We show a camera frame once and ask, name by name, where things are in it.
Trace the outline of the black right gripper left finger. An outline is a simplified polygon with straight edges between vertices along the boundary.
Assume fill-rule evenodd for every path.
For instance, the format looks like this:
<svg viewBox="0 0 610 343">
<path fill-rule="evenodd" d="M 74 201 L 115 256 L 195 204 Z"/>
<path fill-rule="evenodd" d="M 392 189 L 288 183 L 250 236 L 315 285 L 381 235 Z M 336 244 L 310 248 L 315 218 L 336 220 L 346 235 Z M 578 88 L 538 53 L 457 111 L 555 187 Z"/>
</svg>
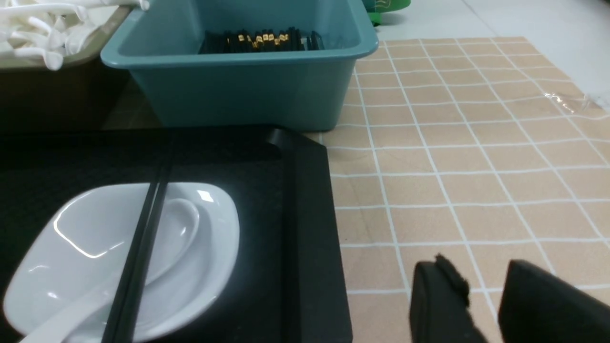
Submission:
<svg viewBox="0 0 610 343">
<path fill-rule="evenodd" d="M 485 343 L 470 313 L 470 284 L 444 255 L 416 263 L 409 310 L 414 343 Z"/>
</svg>

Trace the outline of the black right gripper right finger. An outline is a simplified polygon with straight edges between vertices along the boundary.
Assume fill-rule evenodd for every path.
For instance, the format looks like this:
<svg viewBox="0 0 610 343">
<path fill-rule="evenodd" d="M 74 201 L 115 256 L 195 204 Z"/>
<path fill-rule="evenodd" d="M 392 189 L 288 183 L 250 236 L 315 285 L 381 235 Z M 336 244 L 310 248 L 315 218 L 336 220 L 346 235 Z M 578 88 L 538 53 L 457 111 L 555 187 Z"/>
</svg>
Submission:
<svg viewBox="0 0 610 343">
<path fill-rule="evenodd" d="M 509 262 L 498 313 L 506 343 L 608 343 L 610 308 L 524 259 Z"/>
</svg>

